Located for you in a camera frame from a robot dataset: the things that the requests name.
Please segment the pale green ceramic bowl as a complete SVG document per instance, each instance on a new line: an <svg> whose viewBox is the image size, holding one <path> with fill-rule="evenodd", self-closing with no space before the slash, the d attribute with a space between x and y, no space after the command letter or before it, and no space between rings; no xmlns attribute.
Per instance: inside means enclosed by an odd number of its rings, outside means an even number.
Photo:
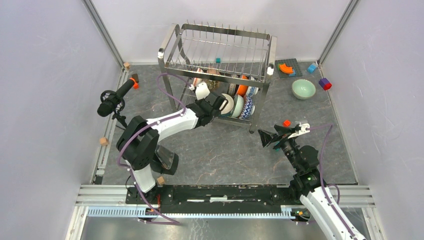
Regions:
<svg viewBox="0 0 424 240"><path fill-rule="evenodd" d="M298 79L291 86L293 95L299 100L312 98L316 93L315 85L307 79Z"/></svg>

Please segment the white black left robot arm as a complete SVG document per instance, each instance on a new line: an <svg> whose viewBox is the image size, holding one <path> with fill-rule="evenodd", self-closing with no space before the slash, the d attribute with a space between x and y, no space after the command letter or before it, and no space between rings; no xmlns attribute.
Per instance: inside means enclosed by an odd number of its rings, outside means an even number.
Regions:
<svg viewBox="0 0 424 240"><path fill-rule="evenodd" d="M157 198L151 163L156 158L158 143L179 132L204 127L228 105L229 100L223 94L211 92L175 113L152 119L136 116L130 121L116 143L117 163L129 169L140 200L151 204Z"/></svg>

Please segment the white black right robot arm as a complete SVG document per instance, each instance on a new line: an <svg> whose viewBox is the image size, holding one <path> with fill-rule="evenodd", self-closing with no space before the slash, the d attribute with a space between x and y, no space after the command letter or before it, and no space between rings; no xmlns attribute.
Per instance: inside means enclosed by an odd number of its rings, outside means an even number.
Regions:
<svg viewBox="0 0 424 240"><path fill-rule="evenodd" d="M310 145L299 146L296 139L313 130L308 123L294 127L275 125L275 131L258 129L263 147L281 149L295 170L289 184L289 199L302 204L311 213L329 240L364 240L366 237L350 222L339 206L340 198L333 197L330 185L323 176L323 150Z"/></svg>

